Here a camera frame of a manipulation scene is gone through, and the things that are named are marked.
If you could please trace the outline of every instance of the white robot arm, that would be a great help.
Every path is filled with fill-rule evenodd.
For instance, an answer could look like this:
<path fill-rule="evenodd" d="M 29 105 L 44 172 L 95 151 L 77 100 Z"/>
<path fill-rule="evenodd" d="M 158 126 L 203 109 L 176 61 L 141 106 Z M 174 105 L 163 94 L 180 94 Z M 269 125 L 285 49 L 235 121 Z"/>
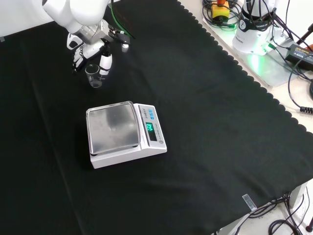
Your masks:
<path fill-rule="evenodd" d="M 282 40 L 282 29 L 273 27 L 276 0 L 245 0 L 233 46 L 243 52 L 264 55 L 269 40 Z"/>
<path fill-rule="evenodd" d="M 101 54 L 100 76 L 105 78 L 112 65 L 108 43 L 113 40 L 123 45 L 129 39 L 103 20 L 110 0 L 43 0 L 46 13 L 69 32 L 67 47 L 75 50 L 73 68 L 79 71 L 86 61 Z"/>

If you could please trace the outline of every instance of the white wall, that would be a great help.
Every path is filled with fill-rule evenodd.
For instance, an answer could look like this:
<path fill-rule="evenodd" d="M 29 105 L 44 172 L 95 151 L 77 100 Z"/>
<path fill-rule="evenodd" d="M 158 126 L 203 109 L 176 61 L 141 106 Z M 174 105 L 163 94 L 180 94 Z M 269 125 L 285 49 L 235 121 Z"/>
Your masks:
<path fill-rule="evenodd" d="M 0 37 L 50 21 L 42 0 L 0 0 Z"/>

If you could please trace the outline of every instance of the electronic device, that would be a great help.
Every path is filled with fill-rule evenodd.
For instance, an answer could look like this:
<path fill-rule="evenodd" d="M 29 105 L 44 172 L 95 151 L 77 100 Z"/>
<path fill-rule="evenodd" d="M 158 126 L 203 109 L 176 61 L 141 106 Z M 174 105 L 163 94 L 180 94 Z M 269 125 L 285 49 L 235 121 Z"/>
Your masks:
<path fill-rule="evenodd" d="M 165 153 L 162 129 L 152 105 L 130 101 L 86 112 L 93 168 Z"/>
<path fill-rule="evenodd" d="M 217 0 L 217 5 L 212 5 L 212 18 L 215 21 L 228 21 L 230 8 L 229 4 L 225 0 Z"/>
<path fill-rule="evenodd" d="M 43 0 L 43 9 L 60 26 L 67 29 L 67 47 L 74 53 L 73 71 L 80 71 L 88 60 L 101 55 L 100 79 L 106 79 L 112 66 L 109 43 L 128 48 L 130 38 L 103 18 L 110 0 Z"/>
<path fill-rule="evenodd" d="M 313 52 L 296 44 L 292 44 L 290 49 L 287 50 L 286 60 L 296 64 L 301 59 L 302 61 L 299 63 L 299 67 L 313 71 Z"/>
<path fill-rule="evenodd" d="M 276 0 L 245 0 L 233 46 L 240 52 L 265 55 L 268 44 L 274 39 L 281 44 L 285 38 L 282 28 L 274 27 Z"/>

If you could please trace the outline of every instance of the power adapter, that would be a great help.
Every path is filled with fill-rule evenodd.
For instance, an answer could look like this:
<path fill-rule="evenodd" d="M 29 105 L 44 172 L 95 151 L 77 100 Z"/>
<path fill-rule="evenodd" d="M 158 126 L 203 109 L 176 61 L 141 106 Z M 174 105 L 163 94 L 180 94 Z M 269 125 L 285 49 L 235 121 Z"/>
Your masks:
<path fill-rule="evenodd" d="M 305 70 L 313 71 L 313 52 L 304 49 L 296 44 L 292 44 L 290 49 L 287 51 L 286 60 L 296 64 L 299 60 L 304 58 L 300 63 L 299 67 L 304 68 Z"/>

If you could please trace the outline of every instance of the metal plate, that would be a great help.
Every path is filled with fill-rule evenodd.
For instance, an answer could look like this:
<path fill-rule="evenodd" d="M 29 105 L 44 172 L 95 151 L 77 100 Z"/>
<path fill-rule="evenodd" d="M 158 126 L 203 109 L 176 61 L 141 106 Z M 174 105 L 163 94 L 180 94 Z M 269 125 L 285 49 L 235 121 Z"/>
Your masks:
<path fill-rule="evenodd" d="M 236 60 L 246 65 L 253 76 L 258 78 L 264 86 L 269 89 L 273 89 L 288 82 L 291 69 L 288 67 L 288 65 L 286 65 L 286 63 L 276 51 L 271 50 L 271 48 L 268 47 L 267 49 L 271 51 L 269 51 L 264 56 L 242 53 L 236 50 L 232 45 L 232 40 L 236 35 L 235 29 L 229 30 L 215 27 L 209 24 L 207 25 L 211 28 L 210 33 L 212 36 L 222 41 L 223 47 L 233 53 Z M 283 41 L 285 41 L 282 44 L 284 47 L 289 47 L 292 43 L 295 43 L 294 41 L 287 39 L 286 35 L 284 35 L 280 41 L 277 41 L 277 43 L 280 44 Z M 277 49 L 282 53 L 283 56 L 286 55 L 286 49 L 280 47 L 277 47 Z M 295 79 L 296 77 L 297 75 L 293 74 L 291 79 Z"/>
<path fill-rule="evenodd" d="M 132 102 L 87 110 L 91 154 L 118 151 L 140 143 L 140 130 Z"/>

